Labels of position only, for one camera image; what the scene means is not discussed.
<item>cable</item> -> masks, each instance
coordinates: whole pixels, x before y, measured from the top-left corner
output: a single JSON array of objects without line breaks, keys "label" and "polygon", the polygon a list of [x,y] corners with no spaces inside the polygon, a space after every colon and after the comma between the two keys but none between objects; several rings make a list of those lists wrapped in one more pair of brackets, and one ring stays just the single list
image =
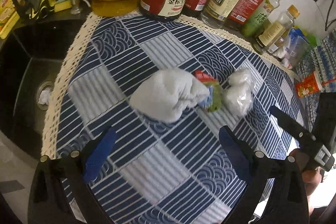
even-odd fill
[{"label": "cable", "polygon": [[325,21],[325,31],[328,31],[329,27],[336,21],[336,19],[334,19],[328,25],[329,14],[330,14],[330,11],[331,11],[331,8],[332,8],[333,4],[334,4],[334,0],[331,1],[331,5],[330,5],[328,13],[327,13],[327,20]]}]

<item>human hand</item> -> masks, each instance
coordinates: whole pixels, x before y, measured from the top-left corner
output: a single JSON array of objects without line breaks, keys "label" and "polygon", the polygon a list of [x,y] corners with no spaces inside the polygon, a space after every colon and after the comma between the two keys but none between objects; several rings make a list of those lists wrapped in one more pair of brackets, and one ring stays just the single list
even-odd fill
[{"label": "human hand", "polygon": [[[289,153],[289,155],[295,158],[299,167],[300,160],[307,157],[307,155],[305,153],[302,153],[299,149],[294,149],[292,152]],[[311,215],[314,210],[314,208],[310,206],[310,196],[320,184],[321,179],[322,176],[320,174],[320,168],[318,168],[317,170],[307,170],[302,173],[302,180],[305,183],[305,189],[308,199],[309,215]]]}]

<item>faucet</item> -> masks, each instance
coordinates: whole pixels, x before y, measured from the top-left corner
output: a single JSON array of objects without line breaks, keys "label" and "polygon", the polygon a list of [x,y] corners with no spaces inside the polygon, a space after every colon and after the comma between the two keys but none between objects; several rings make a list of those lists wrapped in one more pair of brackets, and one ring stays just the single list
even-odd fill
[{"label": "faucet", "polygon": [[[91,7],[90,2],[88,2],[87,0],[83,0],[83,1],[88,5],[88,7]],[[80,0],[71,0],[72,7],[71,7],[70,13],[72,15],[78,15],[82,11],[82,9],[79,7],[79,3],[80,3]]]}]

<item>green bottle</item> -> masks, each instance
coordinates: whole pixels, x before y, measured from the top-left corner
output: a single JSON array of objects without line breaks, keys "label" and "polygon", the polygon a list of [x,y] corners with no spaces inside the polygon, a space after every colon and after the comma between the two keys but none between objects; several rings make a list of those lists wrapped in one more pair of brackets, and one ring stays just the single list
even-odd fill
[{"label": "green bottle", "polygon": [[245,37],[252,36],[266,21],[273,10],[280,6],[280,0],[264,0],[242,26],[240,32]]}]

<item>blue gripper pad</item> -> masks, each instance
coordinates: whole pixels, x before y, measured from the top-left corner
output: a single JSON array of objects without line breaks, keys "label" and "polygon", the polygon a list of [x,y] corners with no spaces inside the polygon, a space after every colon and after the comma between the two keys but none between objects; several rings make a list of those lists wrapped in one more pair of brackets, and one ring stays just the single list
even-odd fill
[{"label": "blue gripper pad", "polygon": [[252,159],[248,159],[247,155],[251,155],[253,150],[246,142],[238,140],[228,126],[223,126],[219,130],[219,142],[228,156],[238,178],[246,181],[246,183],[250,183],[252,181],[250,173],[250,161]]},{"label": "blue gripper pad", "polygon": [[88,184],[91,180],[95,180],[99,174],[101,167],[111,153],[117,134],[113,128],[110,128],[105,136],[102,137],[96,148],[87,158],[84,166],[83,180]]}]

